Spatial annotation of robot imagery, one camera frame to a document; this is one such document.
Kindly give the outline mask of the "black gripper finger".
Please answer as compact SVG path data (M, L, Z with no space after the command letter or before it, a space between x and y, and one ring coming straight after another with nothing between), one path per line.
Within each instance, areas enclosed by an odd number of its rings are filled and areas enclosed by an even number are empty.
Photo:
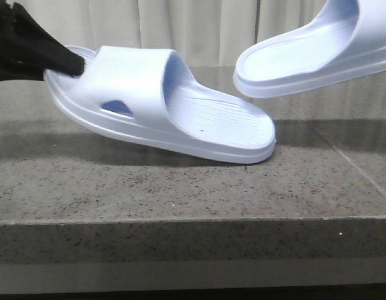
M48 34L19 3L0 2L0 76L84 72L84 59Z
M42 81L46 62L41 49L48 34L0 34L0 81Z

